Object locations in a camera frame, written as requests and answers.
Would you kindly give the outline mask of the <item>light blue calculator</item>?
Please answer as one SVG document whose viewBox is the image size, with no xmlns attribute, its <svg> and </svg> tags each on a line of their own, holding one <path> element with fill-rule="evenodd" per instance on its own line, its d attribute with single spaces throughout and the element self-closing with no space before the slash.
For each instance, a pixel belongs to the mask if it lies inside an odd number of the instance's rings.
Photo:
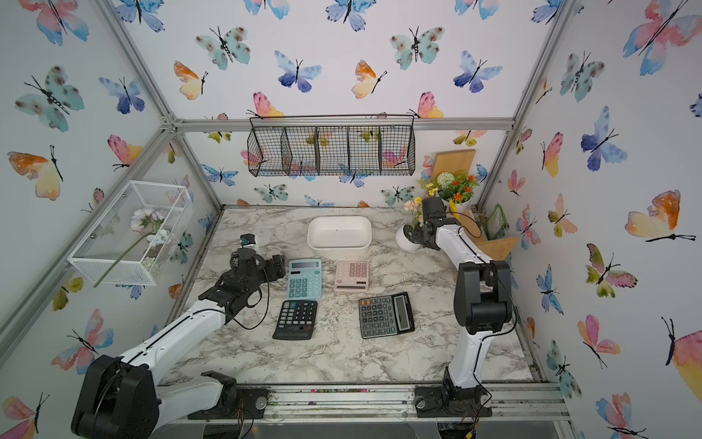
<svg viewBox="0 0 702 439">
<path fill-rule="evenodd" d="M 290 261 L 287 298 L 289 300 L 318 300 L 322 294 L 322 261 L 319 259 Z"/>
</svg>

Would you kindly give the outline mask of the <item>black calculator dark keys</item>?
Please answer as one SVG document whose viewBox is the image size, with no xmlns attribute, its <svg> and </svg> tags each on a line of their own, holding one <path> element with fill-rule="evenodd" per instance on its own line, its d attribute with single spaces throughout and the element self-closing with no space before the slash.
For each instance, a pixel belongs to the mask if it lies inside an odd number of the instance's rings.
<svg viewBox="0 0 702 439">
<path fill-rule="evenodd" d="M 308 300 L 286 300 L 272 335 L 276 340 L 310 340 L 314 334 L 318 303 Z"/>
</svg>

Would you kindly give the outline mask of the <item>pink calculator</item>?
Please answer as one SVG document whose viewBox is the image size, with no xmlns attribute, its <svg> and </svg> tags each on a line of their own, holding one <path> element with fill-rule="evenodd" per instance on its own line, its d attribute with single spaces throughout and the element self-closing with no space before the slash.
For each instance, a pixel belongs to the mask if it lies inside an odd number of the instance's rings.
<svg viewBox="0 0 702 439">
<path fill-rule="evenodd" d="M 336 292 L 366 292 L 369 290 L 369 263 L 339 261 L 336 264 L 334 289 Z"/>
</svg>

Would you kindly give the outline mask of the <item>black calculator with grey keys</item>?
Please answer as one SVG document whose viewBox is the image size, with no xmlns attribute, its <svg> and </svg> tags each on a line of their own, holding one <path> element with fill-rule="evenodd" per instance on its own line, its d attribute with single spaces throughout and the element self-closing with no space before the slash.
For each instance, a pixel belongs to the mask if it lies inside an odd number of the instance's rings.
<svg viewBox="0 0 702 439">
<path fill-rule="evenodd" d="M 360 299 L 358 312 L 363 339 L 394 337 L 415 331 L 407 292 Z"/>
</svg>

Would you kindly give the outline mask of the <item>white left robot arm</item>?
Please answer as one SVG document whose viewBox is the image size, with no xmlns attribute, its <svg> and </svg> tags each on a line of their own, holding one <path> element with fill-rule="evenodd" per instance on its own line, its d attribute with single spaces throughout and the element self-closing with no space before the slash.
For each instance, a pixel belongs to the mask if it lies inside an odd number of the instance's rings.
<svg viewBox="0 0 702 439">
<path fill-rule="evenodd" d="M 82 438 L 148 438 L 194 413 L 243 414 L 234 378 L 206 372 L 192 382 L 163 386 L 162 378 L 211 333 L 249 307 L 263 286 L 285 277 L 285 259 L 239 248 L 230 270 L 182 316 L 117 357 L 102 355 L 87 369 L 71 421 Z"/>
</svg>

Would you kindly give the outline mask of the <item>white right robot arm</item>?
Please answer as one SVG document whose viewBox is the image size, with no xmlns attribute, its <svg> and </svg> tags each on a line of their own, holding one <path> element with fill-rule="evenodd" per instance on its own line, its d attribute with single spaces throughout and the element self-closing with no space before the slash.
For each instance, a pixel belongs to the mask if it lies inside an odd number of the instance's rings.
<svg viewBox="0 0 702 439">
<path fill-rule="evenodd" d="M 444 252 L 457 270 L 453 312 L 462 331 L 444 373 L 444 400 L 478 401 L 486 394 L 481 371 L 489 347 L 506 334 L 503 327 L 513 318 L 509 266 L 480 250 L 442 199 L 421 201 L 420 214 L 422 221 L 411 239 Z"/>
</svg>

